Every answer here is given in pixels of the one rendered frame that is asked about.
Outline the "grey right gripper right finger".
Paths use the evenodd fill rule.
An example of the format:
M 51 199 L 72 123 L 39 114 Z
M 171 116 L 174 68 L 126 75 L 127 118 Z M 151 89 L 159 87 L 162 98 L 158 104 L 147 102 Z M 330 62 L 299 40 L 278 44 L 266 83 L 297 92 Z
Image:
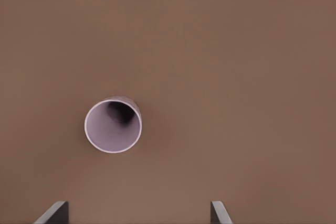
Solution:
M 233 224 L 221 201 L 211 201 L 210 224 Z

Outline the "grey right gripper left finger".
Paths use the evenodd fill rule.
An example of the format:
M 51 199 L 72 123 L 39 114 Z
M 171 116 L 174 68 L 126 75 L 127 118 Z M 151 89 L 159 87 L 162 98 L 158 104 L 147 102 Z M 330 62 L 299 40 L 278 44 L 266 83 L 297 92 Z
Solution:
M 69 224 L 69 202 L 55 202 L 32 224 Z

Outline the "purple cup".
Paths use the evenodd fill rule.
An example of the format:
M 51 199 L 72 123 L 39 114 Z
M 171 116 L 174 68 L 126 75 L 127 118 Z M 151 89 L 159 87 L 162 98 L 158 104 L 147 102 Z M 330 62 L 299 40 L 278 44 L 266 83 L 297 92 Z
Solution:
M 84 131 L 88 141 L 105 153 L 122 153 L 132 148 L 142 133 L 142 116 L 137 104 L 122 95 L 96 103 L 87 113 Z

